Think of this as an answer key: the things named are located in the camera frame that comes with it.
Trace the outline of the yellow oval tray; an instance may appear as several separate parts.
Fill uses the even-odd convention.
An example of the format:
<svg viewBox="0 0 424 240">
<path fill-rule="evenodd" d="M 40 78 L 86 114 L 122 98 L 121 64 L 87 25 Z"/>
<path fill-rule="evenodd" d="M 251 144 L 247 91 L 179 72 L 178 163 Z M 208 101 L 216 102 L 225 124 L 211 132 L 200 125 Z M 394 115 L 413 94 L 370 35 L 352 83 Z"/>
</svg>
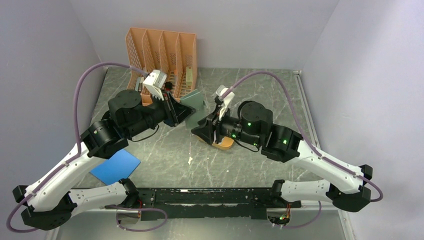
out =
<svg viewBox="0 0 424 240">
<path fill-rule="evenodd" d="M 229 150 L 233 144 L 234 140 L 229 137 L 224 137 L 220 143 L 212 143 L 209 146 L 212 146 L 214 148 L 220 149 L 220 150 Z"/>
</svg>

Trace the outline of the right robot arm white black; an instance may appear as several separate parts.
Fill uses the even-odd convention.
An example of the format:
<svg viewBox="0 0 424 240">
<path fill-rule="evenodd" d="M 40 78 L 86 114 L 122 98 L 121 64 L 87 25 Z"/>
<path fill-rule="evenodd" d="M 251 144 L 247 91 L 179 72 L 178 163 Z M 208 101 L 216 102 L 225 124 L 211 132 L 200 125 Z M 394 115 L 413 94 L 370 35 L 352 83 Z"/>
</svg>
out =
<svg viewBox="0 0 424 240">
<path fill-rule="evenodd" d="M 273 112 L 255 101 L 244 101 L 237 117 L 219 115 L 216 108 L 198 121 L 191 133 L 209 145 L 228 137 L 254 146 L 267 159 L 287 163 L 319 176 L 320 180 L 294 182 L 275 180 L 270 202 L 275 207 L 296 201 L 320 201 L 336 208 L 356 213 L 371 202 L 371 190 L 366 180 L 372 178 L 369 165 L 355 166 L 341 160 L 335 165 L 325 158 L 330 155 L 309 146 L 306 139 L 289 127 L 273 123 Z"/>
</svg>

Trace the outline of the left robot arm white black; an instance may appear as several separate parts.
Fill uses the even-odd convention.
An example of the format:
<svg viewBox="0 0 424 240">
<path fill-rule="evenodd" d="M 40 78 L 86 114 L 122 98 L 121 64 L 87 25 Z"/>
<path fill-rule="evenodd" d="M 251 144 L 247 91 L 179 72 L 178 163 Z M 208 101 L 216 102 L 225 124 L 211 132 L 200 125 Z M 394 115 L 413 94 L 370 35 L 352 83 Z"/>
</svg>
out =
<svg viewBox="0 0 424 240">
<path fill-rule="evenodd" d="M 20 206 L 23 223 L 29 231 L 52 230 L 70 218 L 95 208 L 115 205 L 135 207 L 139 192 L 128 178 L 86 190 L 74 185 L 95 167 L 128 146 L 138 134 L 159 123 L 175 127 L 191 116 L 195 109 L 178 102 L 163 91 L 152 104 L 144 106 L 140 93 L 127 89 L 108 101 L 108 111 L 100 121 L 84 131 L 68 156 L 37 182 L 13 189 Z"/>
</svg>

